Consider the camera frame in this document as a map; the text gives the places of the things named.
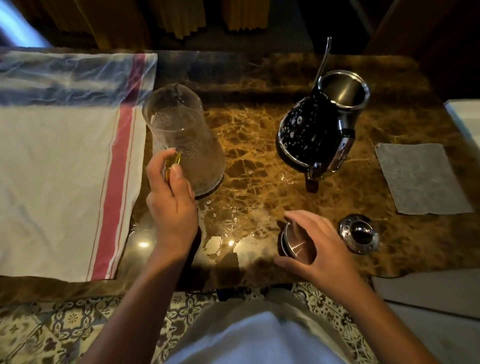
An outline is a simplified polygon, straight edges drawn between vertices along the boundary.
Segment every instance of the fingernail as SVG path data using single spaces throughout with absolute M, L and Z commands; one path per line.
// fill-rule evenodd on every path
M 172 167 L 170 168 L 170 176 L 175 179 L 183 177 L 183 172 L 181 170 L 180 164 L 175 163 L 172 165 Z

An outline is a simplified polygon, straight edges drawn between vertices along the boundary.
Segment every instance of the forearm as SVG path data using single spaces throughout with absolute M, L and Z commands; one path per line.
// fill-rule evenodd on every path
M 150 363 L 183 264 L 152 254 L 82 363 Z
M 381 363 L 438 363 L 418 338 L 363 280 L 342 303 Z

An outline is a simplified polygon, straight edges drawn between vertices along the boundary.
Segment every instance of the upside-down glass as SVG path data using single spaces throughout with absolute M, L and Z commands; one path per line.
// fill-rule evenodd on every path
M 213 190 L 225 171 L 225 155 L 204 119 L 202 101 L 183 85 L 156 90 L 144 103 L 144 119 L 152 132 L 153 153 L 176 148 L 195 196 Z

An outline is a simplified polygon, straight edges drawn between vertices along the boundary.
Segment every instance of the marble countertop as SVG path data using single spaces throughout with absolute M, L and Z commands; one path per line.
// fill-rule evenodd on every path
M 371 88 L 356 124 L 357 139 L 339 172 L 306 192 L 303 174 L 277 155 L 275 133 L 285 113 L 311 89 L 320 58 L 313 54 L 160 51 L 155 88 L 182 83 L 204 103 L 205 118 L 227 157 L 219 188 L 198 201 L 202 236 L 179 282 L 181 290 L 262 286 L 297 280 L 273 265 L 284 211 L 305 209 L 337 224 L 361 213 L 375 220 L 380 248 L 355 255 L 364 275 L 399 277 L 411 272 L 480 267 L 480 214 L 408 216 L 396 213 L 374 153 L 377 143 L 441 143 L 476 211 L 480 167 L 411 58 L 329 57 L 326 71 L 358 73 Z M 144 165 L 151 157 L 147 134 Z M 1 277 L 0 304 L 122 295 L 153 244 L 153 222 L 142 188 L 133 208 L 131 234 L 115 279 L 67 283 L 35 277 Z

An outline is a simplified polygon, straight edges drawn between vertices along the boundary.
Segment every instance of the striped kitchen towel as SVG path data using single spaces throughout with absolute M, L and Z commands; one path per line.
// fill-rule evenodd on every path
M 111 279 L 156 54 L 0 54 L 0 275 Z

